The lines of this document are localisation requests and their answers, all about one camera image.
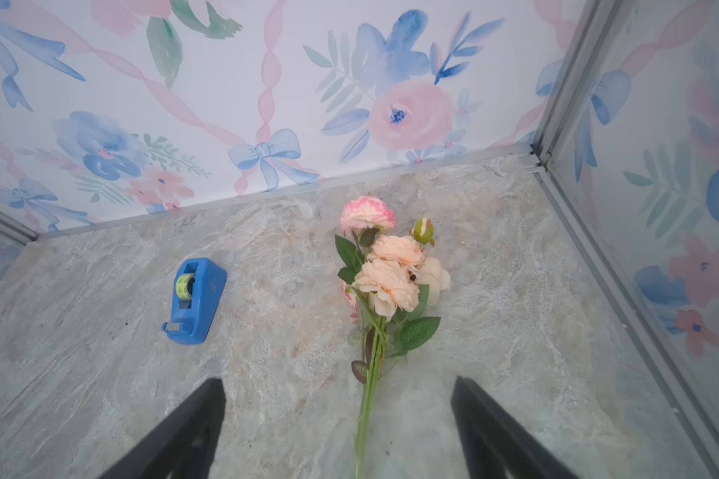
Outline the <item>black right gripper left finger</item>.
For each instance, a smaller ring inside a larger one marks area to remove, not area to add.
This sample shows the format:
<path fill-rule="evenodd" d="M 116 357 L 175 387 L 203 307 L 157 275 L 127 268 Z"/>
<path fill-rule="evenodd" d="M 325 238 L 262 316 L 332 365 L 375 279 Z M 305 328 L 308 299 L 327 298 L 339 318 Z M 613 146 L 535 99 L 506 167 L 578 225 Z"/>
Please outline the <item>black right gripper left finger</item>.
<path fill-rule="evenodd" d="M 104 478 L 207 478 L 226 411 L 223 381 L 210 378 L 190 394 Z"/>

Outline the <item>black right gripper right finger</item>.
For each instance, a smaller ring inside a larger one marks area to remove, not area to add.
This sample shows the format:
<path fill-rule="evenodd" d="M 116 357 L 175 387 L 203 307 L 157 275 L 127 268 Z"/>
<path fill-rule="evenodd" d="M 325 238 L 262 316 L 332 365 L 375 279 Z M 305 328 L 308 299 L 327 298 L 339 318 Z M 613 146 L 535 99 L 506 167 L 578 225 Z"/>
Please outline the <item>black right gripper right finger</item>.
<path fill-rule="evenodd" d="M 575 479 L 474 380 L 457 377 L 451 409 L 471 478 Z"/>

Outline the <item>blue tape dispenser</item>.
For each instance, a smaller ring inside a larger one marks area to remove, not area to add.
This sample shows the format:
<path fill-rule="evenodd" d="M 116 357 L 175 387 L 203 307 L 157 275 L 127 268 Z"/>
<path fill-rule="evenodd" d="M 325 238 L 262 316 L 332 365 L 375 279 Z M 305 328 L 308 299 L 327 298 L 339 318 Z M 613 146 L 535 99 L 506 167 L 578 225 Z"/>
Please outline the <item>blue tape dispenser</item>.
<path fill-rule="evenodd" d="M 180 345 L 207 339 L 227 277 L 227 271 L 206 257 L 182 263 L 174 279 L 171 317 L 161 327 L 168 339 Z"/>

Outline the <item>artificial pink cream flower bouquet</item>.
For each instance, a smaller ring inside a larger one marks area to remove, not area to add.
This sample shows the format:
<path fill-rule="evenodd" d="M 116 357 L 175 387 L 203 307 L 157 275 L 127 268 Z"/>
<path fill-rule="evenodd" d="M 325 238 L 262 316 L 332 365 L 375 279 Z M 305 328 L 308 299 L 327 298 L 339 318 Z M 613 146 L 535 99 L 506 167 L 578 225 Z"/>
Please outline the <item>artificial pink cream flower bouquet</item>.
<path fill-rule="evenodd" d="M 361 196 L 340 215 L 341 233 L 335 236 L 344 266 L 338 272 L 342 294 L 353 310 L 354 338 L 361 357 L 351 363 L 355 380 L 363 387 L 355 437 L 353 477 L 365 477 L 365 451 L 373 399 L 388 357 L 404 357 L 433 338 L 440 317 L 428 317 L 429 307 L 451 287 L 451 275 L 436 257 L 435 226 L 428 218 L 415 222 L 403 236 L 389 231 L 397 225 L 395 212 L 380 198 Z"/>

